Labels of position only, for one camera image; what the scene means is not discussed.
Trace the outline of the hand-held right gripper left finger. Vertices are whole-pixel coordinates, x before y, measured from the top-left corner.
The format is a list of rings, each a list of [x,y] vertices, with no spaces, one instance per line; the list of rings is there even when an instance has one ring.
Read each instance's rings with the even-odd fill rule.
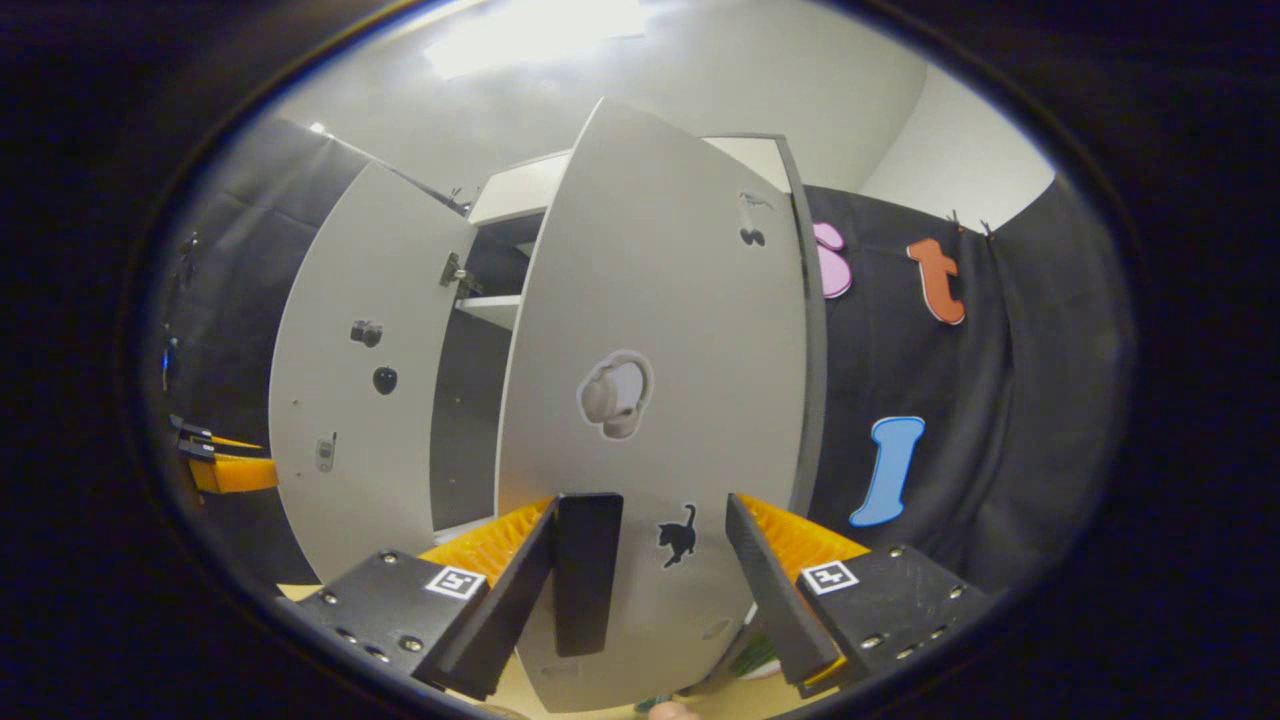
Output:
[[[379,550],[293,605],[334,650],[472,700],[494,694],[550,575],[559,498],[483,528],[471,556]]]

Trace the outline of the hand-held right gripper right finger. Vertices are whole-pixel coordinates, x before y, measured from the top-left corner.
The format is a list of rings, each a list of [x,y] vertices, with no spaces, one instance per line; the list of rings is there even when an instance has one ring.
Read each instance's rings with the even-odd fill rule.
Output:
[[[911,667],[995,605],[909,544],[869,548],[748,495],[728,496],[726,534],[783,678],[803,697]]]

